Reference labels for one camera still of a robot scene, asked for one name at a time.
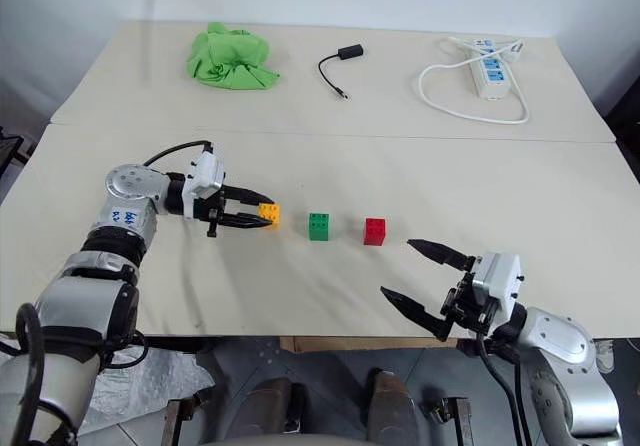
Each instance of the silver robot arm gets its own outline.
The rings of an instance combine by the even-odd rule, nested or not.
[[[26,436],[22,431],[18,437],[14,428],[29,375],[29,355],[20,351],[0,368],[2,441],[75,444],[97,375],[105,368],[121,367],[111,363],[113,354],[136,336],[144,343],[135,330],[136,284],[138,268],[156,231],[156,215],[172,213],[207,221],[209,236],[215,236],[218,225],[271,224],[256,215],[224,212],[227,199],[254,205],[273,201],[250,190],[223,186],[224,167],[211,144],[198,143],[204,143],[204,151],[191,163],[186,177],[137,164],[119,166],[107,175],[105,205],[81,251],[69,257],[36,302],[44,339],[44,373],[35,419]]]
[[[445,340],[453,324],[512,347],[526,369],[545,440],[550,446],[622,446],[618,404],[600,375],[593,339],[572,318],[517,303],[524,275],[520,258],[465,256],[425,240],[409,244],[427,258],[464,272],[441,309],[444,319],[395,291],[387,299],[408,319]]]

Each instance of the white table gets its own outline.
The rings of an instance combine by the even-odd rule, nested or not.
[[[51,125],[0,208],[0,330],[82,245],[114,166],[173,144],[216,142],[229,184],[282,205],[280,229],[159,218],[142,265],[147,334],[428,336],[381,285],[439,311],[460,275],[407,238],[467,254],[522,255],[521,301],[595,336],[638,336],[640,188],[614,144],[310,136],[109,125]],[[197,151],[157,163],[184,171]],[[331,215],[331,240],[307,238],[309,212]],[[366,216],[385,217],[382,247],[362,245]]]
[[[422,103],[415,91],[427,64],[453,63],[460,52],[446,34],[295,26],[245,25],[271,46],[266,66],[282,77],[266,91],[211,88],[190,78],[186,60],[204,23],[124,23],[52,122],[102,130],[120,126],[227,131],[612,142],[555,41],[528,38],[514,74],[529,101],[531,121],[520,126],[459,119]],[[352,99],[339,98],[316,65],[337,49],[361,43],[365,55],[325,64]],[[470,114],[517,118],[511,96],[476,96],[468,68],[434,73],[431,97]]]

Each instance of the floor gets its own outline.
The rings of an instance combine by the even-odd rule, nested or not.
[[[626,446],[640,446],[640,353],[623,340],[615,343],[616,370],[606,376],[621,409]],[[275,338],[233,338],[215,347],[215,358],[224,372],[228,391],[223,407],[208,409],[184,423],[181,445],[195,445],[224,437],[244,397],[261,381],[287,376],[304,383],[309,392],[306,432],[364,439],[361,410],[369,371],[382,368],[404,379],[417,406],[442,396],[466,396],[472,405],[475,444],[513,445],[513,430],[504,393],[478,358],[453,349],[403,349],[293,354],[279,348]],[[213,364],[212,352],[200,353],[204,367]],[[512,382],[512,367],[493,359]],[[544,446],[533,406],[525,391],[525,408],[534,443]],[[456,443],[452,423],[440,425],[418,414],[423,444]],[[81,437],[81,446],[158,445],[163,413],[147,415],[117,427]]]

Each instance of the black cable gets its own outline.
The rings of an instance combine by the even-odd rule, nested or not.
[[[324,72],[322,71],[322,63],[324,63],[325,61],[329,60],[329,59],[333,59],[333,58],[339,58],[340,56],[337,54],[332,54],[331,56],[327,56],[326,58],[320,60],[320,62],[318,63],[318,71],[320,71],[320,75],[322,76],[322,78],[327,82],[327,84],[329,86],[331,86],[333,88],[333,90],[338,93],[340,96],[342,96],[344,99],[349,99],[349,96],[347,95],[347,93],[345,93],[344,91],[342,91],[340,88],[338,88],[337,86],[335,86],[331,81],[329,81],[329,79],[324,75]]]
[[[515,364],[515,383],[516,383],[516,402],[518,403],[518,413],[520,414],[520,424],[524,433],[524,442],[527,446],[531,446],[531,433],[529,432],[529,424],[527,423],[527,415],[524,411],[524,403],[522,402],[522,366],[520,361]]]
[[[116,364],[109,363],[109,364],[106,364],[104,366],[105,369],[127,369],[127,368],[131,368],[132,366],[135,366],[136,364],[140,364],[142,362],[142,360],[147,357],[147,354],[149,353],[149,343],[147,342],[147,338],[145,338],[144,334],[142,334],[137,329],[133,333],[133,336],[134,336],[134,338],[137,337],[140,340],[140,342],[142,343],[142,347],[144,348],[142,350],[142,354],[140,355],[140,357],[138,357],[138,358],[136,358],[133,361],[130,361],[128,363],[116,363]]]
[[[9,356],[18,356],[20,354],[20,350],[14,348],[13,346],[9,346],[2,341],[0,341],[0,351],[4,354],[8,354]]]
[[[20,413],[16,421],[11,444],[13,446],[23,446],[29,442],[33,421],[38,411],[40,401],[40,391],[42,389],[42,376],[44,374],[44,338],[40,320],[36,308],[25,303],[18,309],[16,315],[16,334],[26,340],[29,350],[29,370],[27,371],[27,381],[24,395],[20,401]]]
[[[478,348],[478,353],[480,354],[480,359],[484,363],[487,371],[496,380],[496,382],[500,385],[504,394],[507,395],[507,400],[509,401],[509,409],[511,410],[511,421],[513,422],[513,433],[516,436],[516,443],[518,446],[522,445],[522,436],[520,434],[520,421],[518,420],[518,408],[516,406],[516,399],[513,396],[513,391],[505,381],[505,379],[498,373],[498,370],[495,366],[489,361],[489,356],[487,355],[487,350],[484,347],[484,334],[478,333],[476,336],[476,346]]]
[[[150,166],[152,163],[155,163],[158,159],[166,156],[167,154],[175,153],[176,151],[180,151],[181,149],[191,148],[193,146],[208,146],[209,148],[211,148],[211,141],[199,140],[199,141],[191,141],[189,143],[178,144],[177,146],[174,146],[169,149],[165,149],[164,151],[147,159],[144,163],[142,163],[142,165]]]

